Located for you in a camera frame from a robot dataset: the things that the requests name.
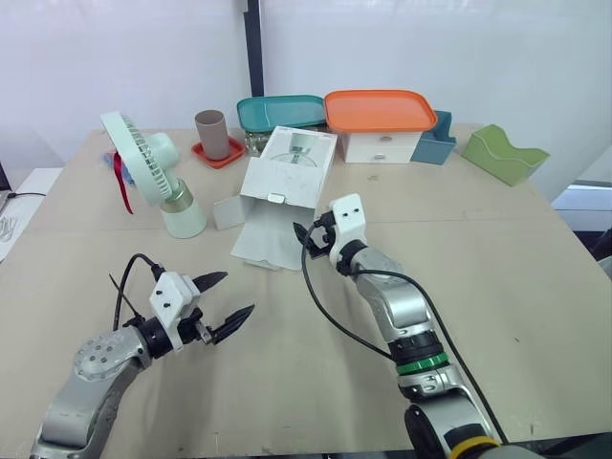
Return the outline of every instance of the white drawer box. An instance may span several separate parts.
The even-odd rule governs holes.
[[[347,163],[408,163],[422,132],[342,133],[340,145]]]

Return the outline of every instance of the black pole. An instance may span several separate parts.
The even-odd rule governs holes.
[[[259,0],[249,0],[244,12],[245,35],[247,37],[247,56],[249,57],[249,77],[251,96],[264,95],[264,67],[261,57],[261,24],[259,21]]]

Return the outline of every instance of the teal box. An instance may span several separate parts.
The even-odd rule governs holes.
[[[433,129],[423,133],[414,149],[411,161],[430,164],[444,164],[448,155],[457,144],[454,137],[450,137],[450,112],[436,110],[438,122]]]

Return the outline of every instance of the desk fan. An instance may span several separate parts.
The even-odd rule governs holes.
[[[160,206],[165,227],[177,238],[188,238],[202,232],[207,218],[185,182],[171,168],[179,161],[179,152],[164,133],[145,137],[134,122],[119,112],[101,116],[102,124],[117,148],[115,170],[119,159],[129,171],[136,188],[150,206]],[[128,212],[132,210],[120,173],[121,194]]]

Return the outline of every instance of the red ribbon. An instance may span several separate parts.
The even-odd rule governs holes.
[[[117,177],[117,181],[119,182],[119,188],[121,190],[121,196],[123,198],[123,203],[125,204],[125,208],[128,212],[134,213],[132,208],[130,207],[130,202],[127,199],[127,191],[125,191],[125,183],[123,182],[123,177],[121,175],[121,156],[119,156],[119,152],[116,151],[113,155],[113,167],[115,169],[115,177]]]

